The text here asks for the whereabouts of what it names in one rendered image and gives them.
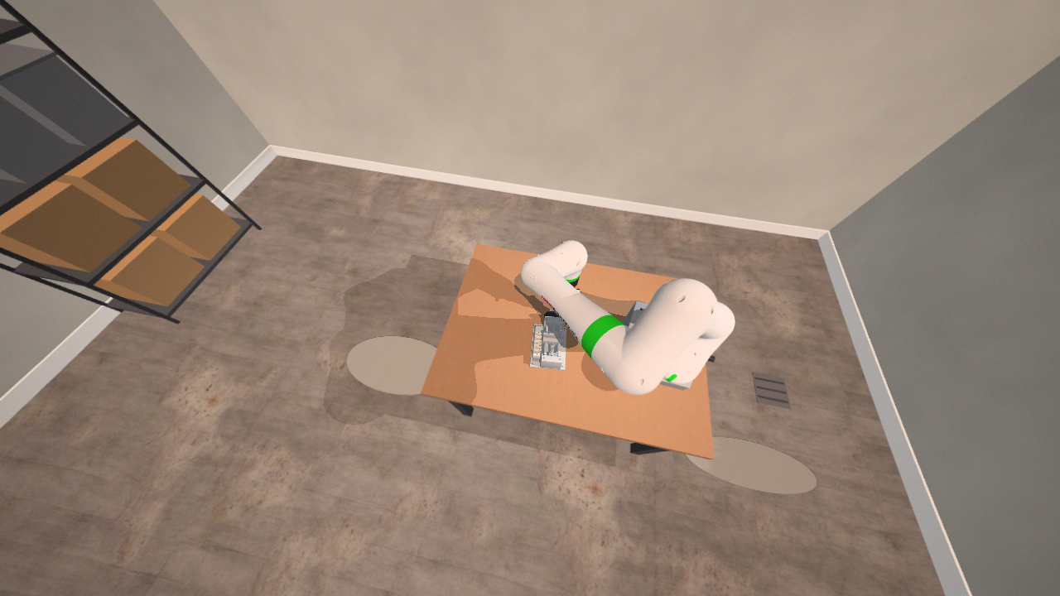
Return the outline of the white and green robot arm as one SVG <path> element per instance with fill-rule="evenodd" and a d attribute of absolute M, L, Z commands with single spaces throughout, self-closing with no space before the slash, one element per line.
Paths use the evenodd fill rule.
<path fill-rule="evenodd" d="M 614 387 L 646 395 L 662 378 L 691 382 L 706 361 L 716 361 L 711 355 L 730 336 L 735 317 L 708 286 L 689 278 L 668 281 L 629 328 L 575 288 L 587 258 L 584 246 L 569 240 L 528 259 L 520 278 L 556 312 Z"/>

